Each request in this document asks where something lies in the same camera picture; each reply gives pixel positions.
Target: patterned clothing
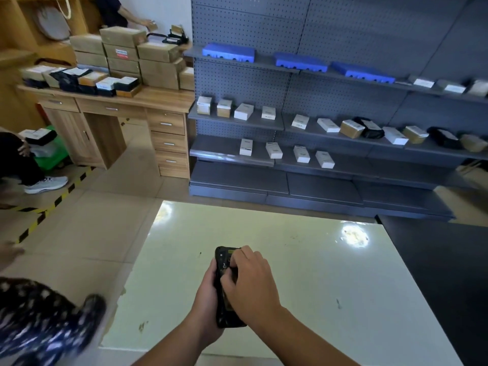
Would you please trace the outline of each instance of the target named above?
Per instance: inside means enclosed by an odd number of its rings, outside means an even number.
[[[79,354],[105,309],[96,294],[77,308],[46,285],[0,277],[0,358],[20,353],[13,366],[52,366],[65,355]]]

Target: blue plastic tray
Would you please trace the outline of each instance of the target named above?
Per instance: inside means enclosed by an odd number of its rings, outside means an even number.
[[[224,45],[222,43],[212,42],[203,48],[202,55],[254,63],[255,51],[252,47]]]
[[[312,56],[295,55],[290,53],[275,53],[277,67],[327,72],[327,65]]]
[[[330,65],[339,73],[346,77],[353,77],[357,79],[365,79],[366,81],[376,81],[381,83],[394,83],[395,78],[390,77],[375,68],[362,67],[361,65],[345,64],[338,61],[333,61]]]

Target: black shirt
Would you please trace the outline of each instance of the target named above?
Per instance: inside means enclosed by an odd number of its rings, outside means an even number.
[[[95,0],[95,4],[108,27],[127,27],[127,19],[119,14],[121,7],[119,0]]]

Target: cabinet door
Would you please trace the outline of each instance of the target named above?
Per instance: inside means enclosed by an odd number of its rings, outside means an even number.
[[[93,135],[81,113],[44,109],[76,165],[104,167]]]

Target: white table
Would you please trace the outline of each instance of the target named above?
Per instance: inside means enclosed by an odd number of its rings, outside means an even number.
[[[282,304],[360,364],[462,365],[381,225],[175,202],[162,204],[101,346],[149,350],[188,313],[215,248],[243,245],[269,260]],[[276,358],[248,327],[204,354]]]

